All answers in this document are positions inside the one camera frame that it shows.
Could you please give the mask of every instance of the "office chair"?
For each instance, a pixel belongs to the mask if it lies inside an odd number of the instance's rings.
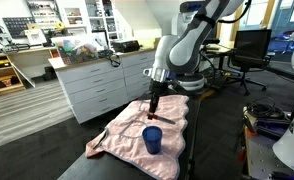
[[[241,77],[228,77],[225,85],[240,82],[240,85],[246,90],[246,96],[250,94],[246,83],[261,86],[262,91],[267,90],[265,84],[250,80],[250,78],[246,77],[246,73],[263,71],[263,68],[269,64],[270,58],[266,55],[270,36],[271,30],[237,31],[234,45],[235,51],[228,59],[228,67],[238,70],[243,74]]]

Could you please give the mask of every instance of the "blue cup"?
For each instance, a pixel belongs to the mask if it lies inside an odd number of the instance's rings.
[[[161,150],[163,132],[159,127],[149,126],[143,130],[143,138],[149,154],[157,154]]]

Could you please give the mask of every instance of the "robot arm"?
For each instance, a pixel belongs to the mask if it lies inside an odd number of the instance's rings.
[[[199,49],[218,19],[234,13],[242,3],[243,0],[205,0],[185,2],[181,5],[181,12],[198,11],[181,37],[167,35],[161,38],[153,68],[144,72],[152,79],[150,119],[156,111],[159,95],[166,91],[166,80],[170,72],[193,73],[200,62]]]

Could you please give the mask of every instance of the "white wall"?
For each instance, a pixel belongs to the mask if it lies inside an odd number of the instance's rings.
[[[179,13],[183,0],[145,0],[162,29],[162,35],[171,34],[171,20]]]
[[[230,16],[226,16],[223,18],[224,20],[234,20],[235,19],[235,13],[230,15]],[[233,27],[234,24],[221,24],[221,30],[220,30],[220,36],[219,39],[220,41],[230,41],[231,40],[231,36],[233,33]]]
[[[8,33],[3,17],[31,17],[31,14],[25,0],[0,0],[0,26],[4,27]],[[27,38],[14,39],[14,42],[28,43],[28,40]]]
[[[123,19],[131,26],[135,37],[161,36],[161,27],[145,0],[114,0],[113,3]]]

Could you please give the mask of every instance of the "pink towel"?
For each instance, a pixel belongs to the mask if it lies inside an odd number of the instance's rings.
[[[185,115],[188,97],[171,95],[159,99],[156,115],[175,124],[148,120],[148,101],[133,101],[105,128],[105,131],[86,145],[86,157],[106,151],[129,162],[156,179],[177,179],[178,157],[185,148],[182,132],[187,126]],[[142,131],[147,126],[157,126],[163,132],[161,152],[147,152]]]

